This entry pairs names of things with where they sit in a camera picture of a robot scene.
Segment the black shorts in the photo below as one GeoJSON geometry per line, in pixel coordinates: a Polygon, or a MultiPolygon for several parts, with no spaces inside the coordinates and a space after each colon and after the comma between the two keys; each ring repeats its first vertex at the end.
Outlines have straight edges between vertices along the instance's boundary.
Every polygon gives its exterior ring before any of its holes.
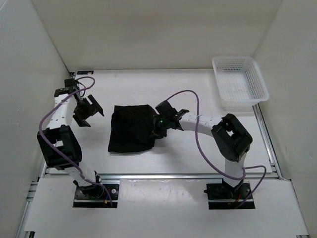
{"type": "Polygon", "coordinates": [[[154,119],[158,114],[150,105],[114,106],[108,151],[139,153],[155,145],[152,135],[154,119]]]}

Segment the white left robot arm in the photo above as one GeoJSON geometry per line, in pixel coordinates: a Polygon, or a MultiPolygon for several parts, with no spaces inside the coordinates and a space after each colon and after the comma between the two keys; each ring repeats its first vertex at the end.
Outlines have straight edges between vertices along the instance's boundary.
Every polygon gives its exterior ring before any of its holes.
{"type": "Polygon", "coordinates": [[[65,86],[56,89],[54,105],[58,108],[49,115],[47,127],[39,131],[37,139],[49,168],[69,174],[80,191],[92,198],[104,193],[102,180],[96,171],[82,161],[82,150],[72,129],[75,120],[79,127],[89,127],[86,121],[96,113],[104,115],[102,107],[92,95],[81,97],[79,86],[65,86]]]}

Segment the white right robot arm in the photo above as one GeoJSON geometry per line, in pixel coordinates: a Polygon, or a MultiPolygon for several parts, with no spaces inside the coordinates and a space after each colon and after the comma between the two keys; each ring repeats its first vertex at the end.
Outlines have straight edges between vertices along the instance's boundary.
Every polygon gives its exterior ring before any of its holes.
{"type": "Polygon", "coordinates": [[[227,114],[215,123],[215,119],[208,116],[201,116],[182,109],[177,111],[171,109],[156,109],[158,115],[155,118],[154,134],[161,138],[167,136],[168,129],[195,132],[195,140],[200,154],[205,161],[222,178],[222,192],[228,198],[234,198],[240,193],[245,178],[244,162],[250,145],[253,142],[251,135],[243,127],[237,117],[227,114]],[[212,137],[225,158],[225,169],[222,172],[204,155],[199,145],[198,134],[212,137]]]}

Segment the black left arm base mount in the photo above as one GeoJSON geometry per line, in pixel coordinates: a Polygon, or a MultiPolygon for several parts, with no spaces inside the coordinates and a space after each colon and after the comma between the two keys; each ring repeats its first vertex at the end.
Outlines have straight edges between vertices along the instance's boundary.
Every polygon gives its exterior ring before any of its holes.
{"type": "Polygon", "coordinates": [[[119,184],[108,183],[103,184],[107,192],[100,186],[89,185],[88,187],[79,187],[78,182],[75,180],[73,183],[76,185],[74,194],[73,207],[75,208],[117,208],[119,196],[119,184]]]}

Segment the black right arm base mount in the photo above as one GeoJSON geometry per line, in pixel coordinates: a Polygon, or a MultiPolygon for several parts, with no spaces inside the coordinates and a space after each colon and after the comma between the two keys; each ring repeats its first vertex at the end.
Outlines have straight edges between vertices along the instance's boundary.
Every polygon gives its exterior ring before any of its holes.
{"type": "Polygon", "coordinates": [[[232,193],[220,183],[208,183],[204,193],[208,198],[209,210],[255,209],[251,187],[243,183],[232,193]]]}

